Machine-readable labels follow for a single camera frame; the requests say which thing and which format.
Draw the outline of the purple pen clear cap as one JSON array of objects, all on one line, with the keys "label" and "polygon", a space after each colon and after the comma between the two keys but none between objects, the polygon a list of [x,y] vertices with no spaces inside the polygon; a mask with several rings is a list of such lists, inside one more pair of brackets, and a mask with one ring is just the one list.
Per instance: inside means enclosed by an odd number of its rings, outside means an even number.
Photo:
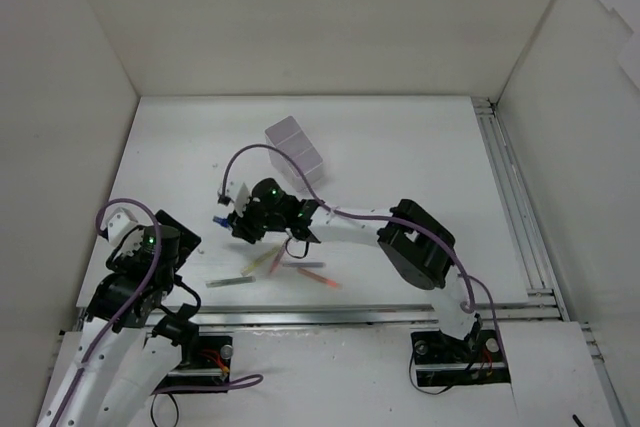
[{"label": "purple pen clear cap", "polygon": [[311,262],[293,262],[293,261],[289,261],[289,262],[282,262],[280,264],[282,267],[286,267],[286,268],[301,268],[301,269],[320,269],[320,268],[324,268],[326,266],[326,263],[324,262],[317,262],[317,261],[311,261]]}]

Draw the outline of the aluminium frame rail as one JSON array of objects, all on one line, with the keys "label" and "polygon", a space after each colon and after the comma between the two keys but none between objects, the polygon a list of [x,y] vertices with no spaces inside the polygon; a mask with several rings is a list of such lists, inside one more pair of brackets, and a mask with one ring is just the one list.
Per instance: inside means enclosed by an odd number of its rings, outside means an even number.
[{"label": "aluminium frame rail", "polygon": [[[512,380],[438,397],[412,388],[410,333],[435,323],[429,296],[380,251],[328,243],[331,286],[285,268],[212,288],[282,242],[250,246],[213,223],[223,178],[276,175],[264,132],[293,117],[324,161],[318,194],[347,211],[419,203],[455,236],[494,300]],[[468,97],[145,97],[111,188],[163,208],[202,238],[183,274],[203,298],[202,322],[231,331],[237,374],[264,382],[181,401],[186,426],[623,426],[603,352],[568,319],[507,138],[494,110]]]}]

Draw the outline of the orange highlighter pen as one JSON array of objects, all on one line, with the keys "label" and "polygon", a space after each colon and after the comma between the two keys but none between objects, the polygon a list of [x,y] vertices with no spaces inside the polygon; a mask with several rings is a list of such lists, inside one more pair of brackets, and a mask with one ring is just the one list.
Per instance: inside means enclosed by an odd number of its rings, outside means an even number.
[{"label": "orange highlighter pen", "polygon": [[338,283],[338,282],[336,282],[336,281],[334,281],[332,279],[329,279],[327,277],[324,277],[322,275],[319,275],[319,274],[317,274],[317,273],[315,273],[313,271],[310,271],[310,270],[307,270],[307,269],[304,269],[304,268],[297,268],[297,272],[299,274],[309,278],[309,279],[312,279],[312,280],[314,280],[316,282],[319,282],[319,283],[322,283],[324,285],[327,285],[327,286],[329,286],[331,288],[335,288],[335,289],[340,289],[341,288],[341,284],[340,283]]}]

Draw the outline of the white three-compartment organizer box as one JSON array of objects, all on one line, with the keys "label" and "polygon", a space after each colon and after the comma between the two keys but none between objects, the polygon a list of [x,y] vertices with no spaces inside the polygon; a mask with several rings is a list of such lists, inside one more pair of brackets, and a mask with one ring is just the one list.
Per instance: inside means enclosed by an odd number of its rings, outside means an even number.
[{"label": "white three-compartment organizer box", "polygon": [[[265,129],[266,143],[284,152],[304,173],[310,184],[324,177],[324,161],[307,134],[293,116],[288,116]],[[269,150],[273,167],[297,192],[306,190],[298,171],[278,153]]]}]

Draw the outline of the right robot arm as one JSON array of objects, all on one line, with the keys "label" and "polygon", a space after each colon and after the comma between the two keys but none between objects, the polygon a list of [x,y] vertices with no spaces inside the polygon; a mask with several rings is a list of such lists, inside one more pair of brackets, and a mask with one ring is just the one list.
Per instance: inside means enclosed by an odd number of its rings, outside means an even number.
[{"label": "right robot arm", "polygon": [[227,182],[218,202],[232,206],[224,221],[232,236],[250,244],[277,232],[306,246],[342,242],[380,248],[405,282],[429,293],[445,352],[464,359],[477,349],[482,320],[455,271],[455,238],[416,202],[403,199],[389,210],[341,213],[286,193],[272,178],[252,189]]}]

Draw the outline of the blue-capped clear spray bottle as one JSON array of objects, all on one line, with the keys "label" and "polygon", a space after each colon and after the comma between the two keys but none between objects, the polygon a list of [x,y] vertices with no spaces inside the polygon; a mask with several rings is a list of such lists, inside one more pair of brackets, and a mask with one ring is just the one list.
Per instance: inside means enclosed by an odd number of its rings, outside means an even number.
[{"label": "blue-capped clear spray bottle", "polygon": [[220,227],[227,229],[227,230],[231,230],[232,226],[231,223],[229,221],[229,219],[227,217],[219,217],[219,216],[214,216],[213,217],[213,222],[218,224]]}]

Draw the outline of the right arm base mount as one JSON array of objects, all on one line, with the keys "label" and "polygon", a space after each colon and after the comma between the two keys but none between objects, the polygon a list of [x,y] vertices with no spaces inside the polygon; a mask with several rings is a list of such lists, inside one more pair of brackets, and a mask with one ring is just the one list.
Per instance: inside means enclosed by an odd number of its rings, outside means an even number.
[{"label": "right arm base mount", "polygon": [[475,347],[456,346],[439,331],[411,334],[412,384],[431,395],[455,387],[510,384],[511,374],[494,329],[482,330]]}]

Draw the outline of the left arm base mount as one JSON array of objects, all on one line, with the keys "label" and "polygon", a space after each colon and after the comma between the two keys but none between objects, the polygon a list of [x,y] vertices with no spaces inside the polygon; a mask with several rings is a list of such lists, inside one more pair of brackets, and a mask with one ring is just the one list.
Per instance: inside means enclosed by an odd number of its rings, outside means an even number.
[{"label": "left arm base mount", "polygon": [[182,360],[155,388],[169,394],[226,393],[229,391],[233,338],[226,334],[205,333],[189,350],[182,349]]}]

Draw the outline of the green highlighter pen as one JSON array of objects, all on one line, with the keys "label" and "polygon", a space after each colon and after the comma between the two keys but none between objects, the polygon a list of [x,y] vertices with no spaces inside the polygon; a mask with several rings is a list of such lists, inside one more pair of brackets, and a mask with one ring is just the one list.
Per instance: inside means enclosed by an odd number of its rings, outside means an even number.
[{"label": "green highlighter pen", "polygon": [[227,279],[217,279],[206,283],[207,288],[221,288],[237,285],[251,284],[256,281],[254,276],[239,276]]}]

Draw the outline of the yellow highlighter pen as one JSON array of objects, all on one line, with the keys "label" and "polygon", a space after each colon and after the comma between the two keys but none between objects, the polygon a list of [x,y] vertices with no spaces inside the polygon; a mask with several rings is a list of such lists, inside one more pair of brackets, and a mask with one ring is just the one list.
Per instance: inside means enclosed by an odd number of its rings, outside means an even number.
[{"label": "yellow highlighter pen", "polygon": [[243,277],[251,276],[258,267],[263,265],[267,260],[271,259],[278,251],[279,247],[273,247],[269,251],[259,255],[256,259],[251,261],[245,268],[241,270],[241,275]]}]

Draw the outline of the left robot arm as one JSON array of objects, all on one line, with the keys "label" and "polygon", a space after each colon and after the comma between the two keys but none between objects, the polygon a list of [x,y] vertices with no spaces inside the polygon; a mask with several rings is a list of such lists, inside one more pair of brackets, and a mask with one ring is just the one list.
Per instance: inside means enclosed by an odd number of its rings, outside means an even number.
[{"label": "left robot arm", "polygon": [[192,319],[201,298],[178,273],[200,237],[164,210],[143,225],[117,209],[100,234],[113,248],[109,273],[41,426],[126,426],[171,370],[200,353]]}]

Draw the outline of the pink purple highlighter pen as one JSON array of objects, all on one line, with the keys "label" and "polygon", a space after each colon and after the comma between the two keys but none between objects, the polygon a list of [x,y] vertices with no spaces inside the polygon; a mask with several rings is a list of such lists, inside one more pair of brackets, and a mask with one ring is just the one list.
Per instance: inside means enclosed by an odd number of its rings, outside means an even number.
[{"label": "pink purple highlighter pen", "polygon": [[282,244],[282,246],[280,247],[280,249],[278,250],[278,252],[276,253],[271,266],[269,267],[268,270],[268,275],[271,276],[275,270],[277,269],[277,267],[280,265],[280,262],[282,260],[282,257],[284,256],[284,254],[286,253],[286,248],[287,248],[287,242],[284,242]]}]

